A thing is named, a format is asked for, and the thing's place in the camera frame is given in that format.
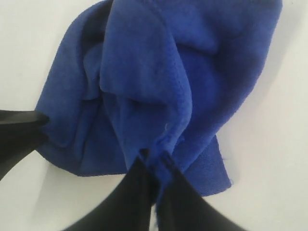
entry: microfiber cloth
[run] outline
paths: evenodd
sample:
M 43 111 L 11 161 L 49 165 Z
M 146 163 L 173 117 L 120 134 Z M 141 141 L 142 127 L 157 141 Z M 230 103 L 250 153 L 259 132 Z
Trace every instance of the microfiber cloth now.
M 67 30 L 38 101 L 50 118 L 38 151 L 97 176 L 126 173 L 150 148 L 152 166 L 172 154 L 201 195 L 226 190 L 216 133 L 261 74 L 281 8 L 281 0 L 93 5 Z

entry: blue towel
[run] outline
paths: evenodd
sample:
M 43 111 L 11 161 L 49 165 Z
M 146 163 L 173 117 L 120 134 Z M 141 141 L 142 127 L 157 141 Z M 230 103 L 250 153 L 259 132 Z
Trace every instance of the blue towel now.
M 36 110 L 38 151 L 79 176 L 167 151 L 202 195 L 231 186 L 217 131 L 262 72 L 282 0 L 107 0 L 69 27 Z

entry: blue fleece cloth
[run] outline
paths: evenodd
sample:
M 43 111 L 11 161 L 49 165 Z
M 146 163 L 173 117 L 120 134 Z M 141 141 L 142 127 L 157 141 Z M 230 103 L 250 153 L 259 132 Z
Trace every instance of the blue fleece cloth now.
M 231 186 L 215 134 L 253 89 L 282 0 L 107 0 L 56 54 L 38 151 L 79 176 L 126 173 L 141 148 L 172 157 L 201 195 Z

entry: white background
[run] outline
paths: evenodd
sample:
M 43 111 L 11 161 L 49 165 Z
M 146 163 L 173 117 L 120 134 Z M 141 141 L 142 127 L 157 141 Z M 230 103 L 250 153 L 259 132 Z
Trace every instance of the white background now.
M 0 108 L 33 109 L 69 24 L 97 0 L 0 0 Z M 308 1 L 284 0 L 264 72 L 219 132 L 234 181 L 207 198 L 249 231 L 308 230 Z M 122 176 L 78 178 L 37 153 L 0 183 L 1 231 L 58 231 Z

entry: wrinkled fabric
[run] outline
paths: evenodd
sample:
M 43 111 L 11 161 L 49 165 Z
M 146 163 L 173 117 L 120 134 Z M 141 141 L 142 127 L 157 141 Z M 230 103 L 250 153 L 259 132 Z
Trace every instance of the wrinkled fabric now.
M 217 131 L 262 72 L 281 0 L 107 0 L 61 42 L 36 110 L 38 151 L 79 176 L 163 151 L 201 195 L 231 186 Z

